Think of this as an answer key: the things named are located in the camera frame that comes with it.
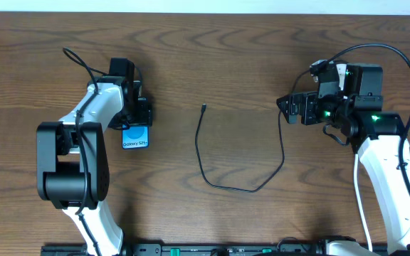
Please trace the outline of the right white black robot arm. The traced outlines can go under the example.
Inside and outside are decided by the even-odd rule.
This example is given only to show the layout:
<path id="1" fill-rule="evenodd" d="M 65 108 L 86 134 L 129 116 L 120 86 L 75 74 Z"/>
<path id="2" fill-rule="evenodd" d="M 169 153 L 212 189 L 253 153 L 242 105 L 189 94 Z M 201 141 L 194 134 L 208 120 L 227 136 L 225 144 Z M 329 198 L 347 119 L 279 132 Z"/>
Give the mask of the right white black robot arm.
<path id="1" fill-rule="evenodd" d="M 276 104 L 287 123 L 339 129 L 367 171 L 387 234 L 387 252 L 410 252 L 410 148 L 399 114 L 382 109 L 380 65 L 310 67 L 318 89 L 292 92 Z"/>

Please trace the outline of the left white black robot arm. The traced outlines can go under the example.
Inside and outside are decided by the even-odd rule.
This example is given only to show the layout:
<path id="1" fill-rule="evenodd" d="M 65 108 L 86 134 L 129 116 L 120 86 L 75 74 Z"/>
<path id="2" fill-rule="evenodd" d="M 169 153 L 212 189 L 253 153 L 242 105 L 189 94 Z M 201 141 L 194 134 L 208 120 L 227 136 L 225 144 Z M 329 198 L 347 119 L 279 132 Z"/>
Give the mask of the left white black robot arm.
<path id="1" fill-rule="evenodd" d="M 107 202 L 110 168 L 104 133 L 152 125 L 142 81 L 104 75 L 90 81 L 83 99 L 55 122 L 36 130 L 37 191 L 63 211 L 85 241 L 84 255 L 128 255 L 125 232 Z"/>

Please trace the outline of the blue Galaxy smartphone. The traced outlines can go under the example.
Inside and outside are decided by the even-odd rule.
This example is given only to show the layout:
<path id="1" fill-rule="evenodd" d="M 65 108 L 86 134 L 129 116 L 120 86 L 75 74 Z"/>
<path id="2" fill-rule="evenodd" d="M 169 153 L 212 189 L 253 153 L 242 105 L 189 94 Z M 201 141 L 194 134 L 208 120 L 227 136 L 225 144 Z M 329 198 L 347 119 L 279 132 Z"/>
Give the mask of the blue Galaxy smartphone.
<path id="1" fill-rule="evenodd" d="M 149 127 L 130 127 L 122 131 L 123 149 L 141 149 L 149 146 Z"/>

